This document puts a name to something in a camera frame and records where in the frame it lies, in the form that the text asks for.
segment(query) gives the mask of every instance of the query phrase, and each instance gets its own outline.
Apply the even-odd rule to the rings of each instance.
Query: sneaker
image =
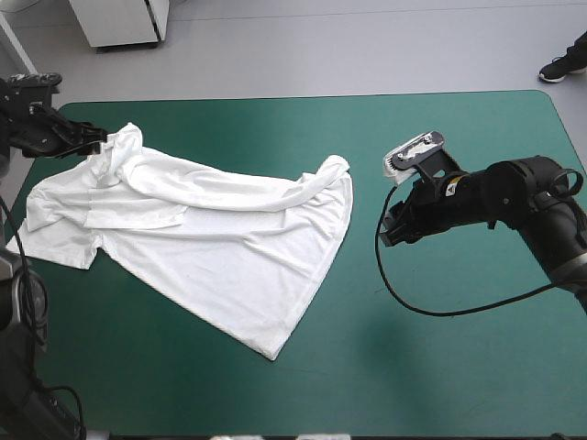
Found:
[[[538,78],[547,83],[560,83],[567,73],[584,72],[587,72],[587,67],[573,64],[567,57],[558,57],[540,70]]]

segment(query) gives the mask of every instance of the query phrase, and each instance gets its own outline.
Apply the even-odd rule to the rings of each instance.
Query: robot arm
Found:
[[[572,198],[583,182],[577,171],[535,156],[466,172],[443,145],[442,135],[430,132],[385,157],[385,173],[396,184],[420,174],[407,199],[383,219],[386,246],[415,243],[454,226],[487,223],[493,229],[501,221],[520,234],[553,283],[587,280],[587,217]],[[587,313],[584,286],[564,288]]]
[[[30,158],[100,152],[102,128],[70,121],[51,107],[60,82],[56,73],[0,79],[0,178],[8,172],[11,147]],[[107,439],[86,431],[57,399],[57,389],[45,387],[35,372],[36,353],[46,350],[48,308],[42,279],[28,270],[24,254],[0,247],[0,425],[17,439]]]

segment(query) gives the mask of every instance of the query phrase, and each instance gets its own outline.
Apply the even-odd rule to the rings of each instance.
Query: white t-shirt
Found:
[[[274,360],[346,234],[348,168],[330,156],[297,181],[224,172],[145,148],[128,124],[36,185],[18,232],[28,256],[79,269],[101,248]],[[18,252],[14,238],[7,247]]]

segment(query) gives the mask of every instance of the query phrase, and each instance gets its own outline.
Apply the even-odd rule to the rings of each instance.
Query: green tabletop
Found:
[[[430,318],[383,288],[373,233],[390,182],[382,156],[431,129],[465,170],[547,155],[582,170],[540,92],[68,104],[69,118],[226,171],[297,179],[329,154],[355,203],[322,287],[275,362],[186,312],[100,252],[89,270],[34,260],[50,288],[48,384],[116,434],[547,435],[587,433],[587,319],[552,291],[496,311]],[[80,158],[38,159],[18,197]],[[406,184],[399,196],[405,196]],[[587,190],[579,197],[587,203]],[[398,291],[450,310],[548,282],[516,232],[464,226],[385,248]]]

